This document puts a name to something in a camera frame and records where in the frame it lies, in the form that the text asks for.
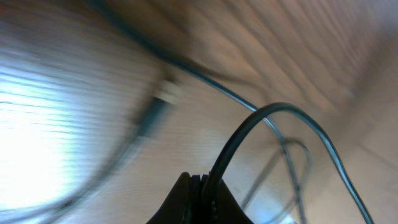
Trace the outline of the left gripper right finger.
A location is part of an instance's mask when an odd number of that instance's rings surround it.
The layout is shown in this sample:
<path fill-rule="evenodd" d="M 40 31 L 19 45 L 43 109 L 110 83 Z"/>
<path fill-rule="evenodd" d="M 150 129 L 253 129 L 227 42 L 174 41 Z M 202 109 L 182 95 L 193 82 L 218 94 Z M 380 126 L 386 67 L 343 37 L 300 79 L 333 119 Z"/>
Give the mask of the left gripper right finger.
<path fill-rule="evenodd" d="M 204 199 L 205 183 L 208 175 L 201 178 L 200 223 L 205 224 L 253 224 L 234 199 L 222 180 L 210 199 Z"/>

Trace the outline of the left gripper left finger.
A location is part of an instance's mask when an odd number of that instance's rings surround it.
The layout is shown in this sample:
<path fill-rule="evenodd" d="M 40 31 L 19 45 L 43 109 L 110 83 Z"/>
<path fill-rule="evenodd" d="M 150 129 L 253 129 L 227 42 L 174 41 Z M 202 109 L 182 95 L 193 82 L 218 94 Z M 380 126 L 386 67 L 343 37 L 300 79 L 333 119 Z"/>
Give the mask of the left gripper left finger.
<path fill-rule="evenodd" d="M 196 223 L 201 177 L 183 172 L 147 224 Z"/>

